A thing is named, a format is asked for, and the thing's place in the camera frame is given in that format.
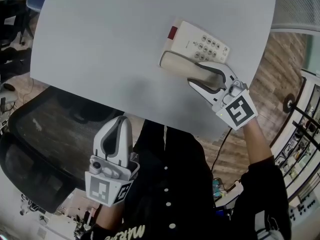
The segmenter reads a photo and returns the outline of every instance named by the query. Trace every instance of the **chair backrest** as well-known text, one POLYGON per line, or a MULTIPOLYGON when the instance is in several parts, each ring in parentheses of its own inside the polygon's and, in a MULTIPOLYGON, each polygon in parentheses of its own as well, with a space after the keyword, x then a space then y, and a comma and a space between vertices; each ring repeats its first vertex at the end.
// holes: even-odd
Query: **chair backrest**
MULTIPOLYGON (((48 184, 55 181, 49 176, 54 175, 62 183, 62 192, 57 192, 57 200, 59 200, 55 202, 57 204, 61 201, 62 196, 66 198, 66 193, 71 189, 86 189, 85 171, 88 170, 90 157, 94 154, 94 137, 106 122, 122 114, 122 111, 50 86, 10 116, 9 131, 11 135, 14 135, 17 145, 11 149, 2 149, 1 156, 7 158, 3 152, 14 152, 15 154, 24 152, 24 158, 31 158, 33 162, 29 162, 30 169, 28 170, 36 176, 32 178, 28 175, 26 181, 43 175, 41 182, 45 186, 46 180, 48 184), (44 174, 45 172, 39 165, 43 166, 49 175, 44 174)), ((25 174, 23 169, 21 173, 18 172, 19 170, 17 174, 21 175, 17 177, 23 178, 25 174)), ((20 181, 15 179, 13 174, 8 177, 22 193, 48 211, 48 207, 44 207, 46 198, 39 197, 36 189, 24 189, 28 193, 24 192, 20 181)))
POLYGON ((320 0, 276 0, 271 31, 320 35, 320 0))
POLYGON ((49 213, 54 213, 77 185, 72 175, 54 167, 9 132, 0 141, 0 166, 17 189, 49 213))

